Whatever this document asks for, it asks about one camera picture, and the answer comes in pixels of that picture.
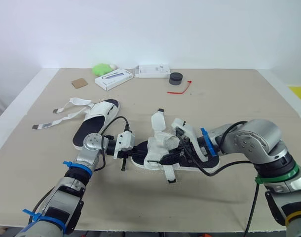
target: green sponge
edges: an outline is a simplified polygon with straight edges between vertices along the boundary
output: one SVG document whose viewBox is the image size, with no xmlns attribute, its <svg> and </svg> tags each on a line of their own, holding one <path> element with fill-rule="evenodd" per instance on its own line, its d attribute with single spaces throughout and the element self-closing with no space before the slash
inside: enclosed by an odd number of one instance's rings
<svg viewBox="0 0 301 237">
<path fill-rule="evenodd" d="M 96 76 L 102 76 L 104 74 L 107 74 L 109 72 L 112 72 L 114 69 L 110 67 L 109 64 L 100 63 L 93 67 L 92 73 Z"/>
</svg>

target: yellow ring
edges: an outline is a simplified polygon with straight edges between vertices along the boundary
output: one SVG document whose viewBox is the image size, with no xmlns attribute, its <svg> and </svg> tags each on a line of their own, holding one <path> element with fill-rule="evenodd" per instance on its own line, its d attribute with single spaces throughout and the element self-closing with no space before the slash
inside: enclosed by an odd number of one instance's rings
<svg viewBox="0 0 301 237">
<path fill-rule="evenodd" d="M 289 221 L 290 221 L 293 217 L 300 216 L 300 215 L 301 215 L 301 211 L 296 211 L 296 212 L 293 212 L 292 214 L 288 215 L 288 217 L 285 219 L 285 226 L 288 226 L 288 225 L 289 225 Z"/>
</svg>

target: cardboard square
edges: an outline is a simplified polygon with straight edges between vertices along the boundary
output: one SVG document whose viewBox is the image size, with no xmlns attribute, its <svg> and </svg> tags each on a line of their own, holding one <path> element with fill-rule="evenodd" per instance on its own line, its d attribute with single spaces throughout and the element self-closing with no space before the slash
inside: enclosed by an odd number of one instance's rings
<svg viewBox="0 0 301 237">
<path fill-rule="evenodd" d="M 86 80 L 84 78 L 79 78 L 77 80 L 73 80 L 72 84 L 76 89 L 78 89 L 78 88 L 81 88 L 85 85 L 88 85 L 88 82 L 86 82 Z"/>
</svg>

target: blue ring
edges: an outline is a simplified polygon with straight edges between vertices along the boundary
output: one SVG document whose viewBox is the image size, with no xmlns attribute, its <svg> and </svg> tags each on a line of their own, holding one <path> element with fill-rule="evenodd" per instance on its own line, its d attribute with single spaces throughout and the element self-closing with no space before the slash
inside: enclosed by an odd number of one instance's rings
<svg viewBox="0 0 301 237">
<path fill-rule="evenodd" d="M 90 177 L 92 176 L 91 169 L 89 169 L 86 165 L 75 164 L 75 163 L 72 163 L 71 161 L 64 161 L 63 164 L 65 164 L 67 167 L 78 167 L 78 168 L 84 169 L 90 174 Z"/>
</svg>

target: blue zip tie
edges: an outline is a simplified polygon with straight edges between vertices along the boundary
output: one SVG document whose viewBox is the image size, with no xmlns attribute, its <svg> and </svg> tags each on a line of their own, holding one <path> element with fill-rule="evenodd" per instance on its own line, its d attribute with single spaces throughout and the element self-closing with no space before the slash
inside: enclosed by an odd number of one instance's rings
<svg viewBox="0 0 301 237">
<path fill-rule="evenodd" d="M 84 169 L 84 170 L 86 170 L 90 174 L 90 177 L 92 176 L 91 169 L 89 169 L 86 165 L 83 165 L 83 164 L 74 164 L 71 161 L 64 161 L 63 164 L 65 164 L 67 167 L 78 167 L 78 168 Z"/>
<path fill-rule="evenodd" d="M 214 151 L 214 149 L 213 149 L 213 146 L 212 146 L 212 144 L 211 144 L 211 142 L 210 142 L 210 138 L 209 138 L 208 132 L 205 131 L 204 128 L 201 128 L 201 132 L 202 132 L 202 135 L 203 135 L 205 144 L 206 144 L 207 147 L 208 147 L 208 150 L 210 151 L 210 153 L 211 153 L 211 155 L 212 155 L 213 157 L 216 157 L 217 155 L 216 155 L 216 153 L 215 153 L 215 151 Z"/>
<path fill-rule="evenodd" d="M 32 216 L 32 220 L 34 220 L 34 221 L 49 221 L 49 222 L 57 224 L 57 225 L 59 225 L 62 228 L 63 233 L 64 234 L 66 233 L 66 226 L 65 226 L 65 224 L 62 221 L 60 221 L 60 220 L 58 220 L 56 218 L 53 218 L 53 217 L 42 216 L 41 213 L 34 213 L 34 212 L 31 212 L 31 211 L 29 211 L 27 209 L 24 209 L 22 211 L 24 213 L 27 213 L 28 215 Z"/>
</svg>

